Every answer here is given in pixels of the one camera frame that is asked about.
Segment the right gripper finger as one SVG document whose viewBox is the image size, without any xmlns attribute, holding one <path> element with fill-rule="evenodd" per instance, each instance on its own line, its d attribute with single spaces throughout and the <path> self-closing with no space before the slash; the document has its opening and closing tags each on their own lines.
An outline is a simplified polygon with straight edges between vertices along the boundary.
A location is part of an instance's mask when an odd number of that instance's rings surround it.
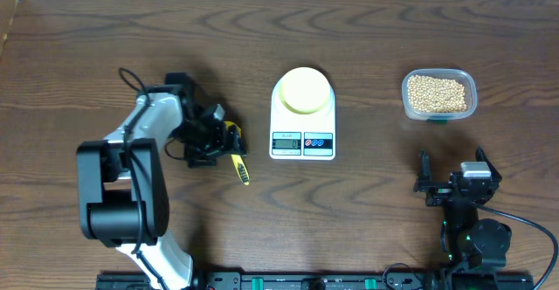
<svg viewBox="0 0 559 290">
<path fill-rule="evenodd" d="M 493 180 L 500 180 L 501 179 L 501 174 L 493 166 L 493 164 L 489 161 L 489 159 L 487 158 L 486 153 L 484 152 L 484 150 L 481 146 L 478 146 L 475 150 L 475 159 L 476 159 L 477 162 L 483 162 L 487 166 L 487 169 L 490 171 L 491 177 L 492 177 Z"/>
<path fill-rule="evenodd" d="M 417 181 L 420 183 L 429 183 L 432 180 L 430 157 L 424 149 L 420 152 L 420 167 L 417 176 Z"/>
</svg>

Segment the yellow measuring scoop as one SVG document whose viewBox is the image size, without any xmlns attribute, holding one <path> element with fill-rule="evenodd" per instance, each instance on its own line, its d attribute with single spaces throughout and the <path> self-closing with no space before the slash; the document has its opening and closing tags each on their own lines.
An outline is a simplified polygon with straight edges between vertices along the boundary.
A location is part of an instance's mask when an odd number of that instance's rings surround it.
<svg viewBox="0 0 559 290">
<path fill-rule="evenodd" d="M 245 166 L 245 162 L 243 160 L 243 158 L 241 157 L 241 155 L 231 155 L 231 159 L 233 162 L 233 165 L 235 167 L 235 170 L 237 171 L 238 177 L 240 179 L 240 181 L 244 184 L 244 185 L 249 185 L 250 184 L 250 175 L 249 172 Z"/>
</svg>

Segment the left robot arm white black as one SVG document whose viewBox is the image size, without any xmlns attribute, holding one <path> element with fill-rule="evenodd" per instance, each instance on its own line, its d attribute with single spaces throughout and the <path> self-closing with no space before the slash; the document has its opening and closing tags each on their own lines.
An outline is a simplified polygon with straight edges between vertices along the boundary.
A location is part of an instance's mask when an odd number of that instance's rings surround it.
<svg viewBox="0 0 559 290">
<path fill-rule="evenodd" d="M 183 145 L 188 167 L 214 166 L 228 155 L 249 184 L 240 127 L 223 107 L 197 100 L 185 72 L 169 72 L 161 85 L 133 84 L 135 108 L 99 141 L 77 149 L 79 223 L 84 236 L 131 258 L 152 289 L 205 289 L 206 277 L 169 230 L 169 195 L 160 155 Z"/>
</svg>

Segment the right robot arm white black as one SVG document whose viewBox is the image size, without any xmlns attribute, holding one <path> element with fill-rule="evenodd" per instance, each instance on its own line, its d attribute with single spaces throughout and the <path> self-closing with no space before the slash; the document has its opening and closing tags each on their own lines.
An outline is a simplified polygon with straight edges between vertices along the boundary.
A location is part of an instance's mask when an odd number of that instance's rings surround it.
<svg viewBox="0 0 559 290">
<path fill-rule="evenodd" d="M 413 190 L 425 194 L 425 205 L 444 212 L 440 240 L 449 263 L 427 273 L 424 289 L 496 289 L 496 272 L 506 263 L 512 231 L 491 218 L 479 218 L 500 186 L 502 176 L 481 148 L 475 160 L 462 162 L 445 182 L 432 179 L 430 158 L 423 150 Z"/>
</svg>

